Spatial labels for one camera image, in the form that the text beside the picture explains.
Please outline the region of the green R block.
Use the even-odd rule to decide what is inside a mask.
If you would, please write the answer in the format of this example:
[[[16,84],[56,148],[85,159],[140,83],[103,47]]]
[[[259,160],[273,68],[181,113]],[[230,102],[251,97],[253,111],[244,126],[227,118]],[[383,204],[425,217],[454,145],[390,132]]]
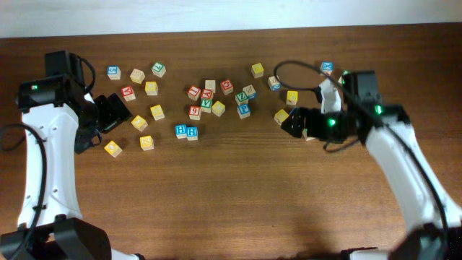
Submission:
[[[309,136],[309,135],[308,135],[308,130],[307,130],[307,129],[304,129],[304,130],[302,131],[302,137],[303,137],[303,139],[304,139],[305,141],[311,141],[311,140],[314,140],[314,139],[315,139],[315,137],[312,137],[312,136]]]

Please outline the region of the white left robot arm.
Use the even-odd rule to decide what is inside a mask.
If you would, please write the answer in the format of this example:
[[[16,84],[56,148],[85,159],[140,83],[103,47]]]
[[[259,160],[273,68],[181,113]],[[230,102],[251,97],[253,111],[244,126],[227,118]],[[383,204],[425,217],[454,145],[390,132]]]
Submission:
[[[76,155],[132,115],[112,94],[93,97],[84,81],[87,60],[75,53],[45,55],[45,77],[23,82],[16,104],[27,148],[26,187],[17,230],[1,235],[5,259],[142,259],[112,248],[107,233],[85,222],[77,200]]]

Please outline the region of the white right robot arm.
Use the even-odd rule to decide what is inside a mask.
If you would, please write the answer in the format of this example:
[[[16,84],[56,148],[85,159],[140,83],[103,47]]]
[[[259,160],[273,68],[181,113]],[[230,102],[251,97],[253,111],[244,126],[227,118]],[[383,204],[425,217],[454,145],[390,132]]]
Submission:
[[[340,259],[460,259],[461,207],[448,195],[425,159],[401,105],[382,101],[374,71],[343,74],[340,98],[329,82],[317,90],[320,108],[294,108],[282,122],[293,137],[326,144],[356,137],[379,164],[406,223],[406,237],[390,251],[351,248]]]

